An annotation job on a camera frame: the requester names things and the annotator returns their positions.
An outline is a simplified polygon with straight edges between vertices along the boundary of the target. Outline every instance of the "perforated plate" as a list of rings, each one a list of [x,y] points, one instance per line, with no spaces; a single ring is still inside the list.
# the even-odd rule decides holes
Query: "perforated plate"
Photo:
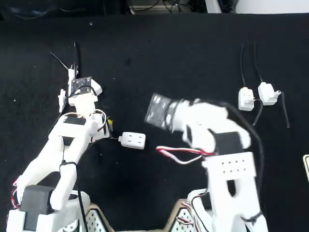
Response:
[[[191,215],[189,214],[189,211],[186,208],[181,208],[177,214],[177,217],[184,218],[190,222],[193,221]],[[182,225],[175,219],[169,232],[196,232],[196,229],[193,225]]]
[[[89,232],[107,232],[101,217],[95,209],[91,209],[86,217]]]

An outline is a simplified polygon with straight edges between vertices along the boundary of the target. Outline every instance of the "white power strip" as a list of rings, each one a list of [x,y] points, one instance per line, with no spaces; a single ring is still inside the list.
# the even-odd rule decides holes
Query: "white power strip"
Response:
[[[119,136],[118,141],[122,146],[143,150],[145,148],[146,135],[142,133],[123,132],[122,136]]]

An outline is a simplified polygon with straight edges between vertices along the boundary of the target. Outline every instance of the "white wire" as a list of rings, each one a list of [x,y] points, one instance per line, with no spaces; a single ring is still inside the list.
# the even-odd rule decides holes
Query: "white wire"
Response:
[[[187,221],[186,219],[182,218],[182,217],[176,217],[176,221],[178,221],[179,224],[182,224],[182,225],[192,225],[193,223],[192,222],[184,222],[184,221]]]
[[[62,115],[62,117],[63,117],[63,116],[69,116],[69,115],[77,115],[77,116],[82,116],[82,117],[84,117],[84,118],[87,120],[87,118],[86,118],[84,115],[81,115],[81,114],[79,114],[79,113],[77,113],[77,112],[69,112],[69,113],[65,113],[64,115]]]
[[[168,150],[168,151],[188,151],[188,152],[193,152],[193,153],[203,153],[200,150],[193,149],[193,148],[186,148],[186,147],[179,147],[179,148],[174,148],[174,147],[169,147],[169,146],[157,146],[156,149],[163,149],[163,150]]]
[[[203,156],[200,155],[198,157],[195,157],[194,159],[191,159],[191,160],[188,160],[188,161],[182,161],[180,159],[178,159],[176,156],[174,156],[173,154],[169,153],[168,151],[166,150],[163,150],[163,149],[157,149],[158,152],[162,153],[163,155],[173,159],[174,161],[176,161],[178,164],[182,164],[182,165],[186,165],[186,164],[189,164],[189,163],[192,163],[200,158],[202,158]]]
[[[102,127],[104,127],[104,126],[105,126],[105,123],[106,123],[106,120],[107,120],[106,113],[105,113],[103,110],[99,110],[99,109],[95,109],[93,112],[95,112],[95,111],[99,111],[101,114],[104,115],[104,122],[103,122],[103,125],[102,125]]]

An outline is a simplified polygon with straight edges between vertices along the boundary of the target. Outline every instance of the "black fabric backdrop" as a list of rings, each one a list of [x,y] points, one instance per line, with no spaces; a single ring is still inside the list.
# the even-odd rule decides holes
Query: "black fabric backdrop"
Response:
[[[236,105],[244,43],[244,73],[257,97],[254,39],[260,73],[285,92],[291,121],[287,129],[277,103],[264,108],[256,126],[266,154],[261,207],[269,231],[308,231],[309,184],[302,163],[309,152],[308,26],[308,14],[133,15],[1,23],[1,228],[11,208],[11,183],[46,143],[57,116],[57,95],[66,86],[66,70],[49,51],[69,65],[77,41],[82,76],[91,75],[104,86],[99,101],[114,119],[115,130],[147,134],[144,151],[123,148],[116,140],[101,141],[84,156],[80,178],[82,190],[116,230],[148,230],[163,228],[176,200],[204,188],[207,181],[200,163],[180,166],[155,152],[157,145],[185,144],[180,134],[143,122],[152,93]],[[243,114],[253,121],[256,112],[257,108]]]

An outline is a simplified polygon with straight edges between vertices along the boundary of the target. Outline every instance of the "power plug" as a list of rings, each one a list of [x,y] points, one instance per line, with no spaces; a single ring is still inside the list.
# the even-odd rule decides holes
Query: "power plug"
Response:
[[[254,96],[252,89],[243,87],[238,92],[238,108],[243,111],[252,111],[254,108]]]
[[[123,132],[122,136],[119,136],[118,141],[122,146],[143,150],[145,148],[146,135],[142,133]]]
[[[272,85],[266,82],[262,82],[257,90],[263,105],[274,105],[278,100],[278,96],[281,94],[281,91],[275,92]]]

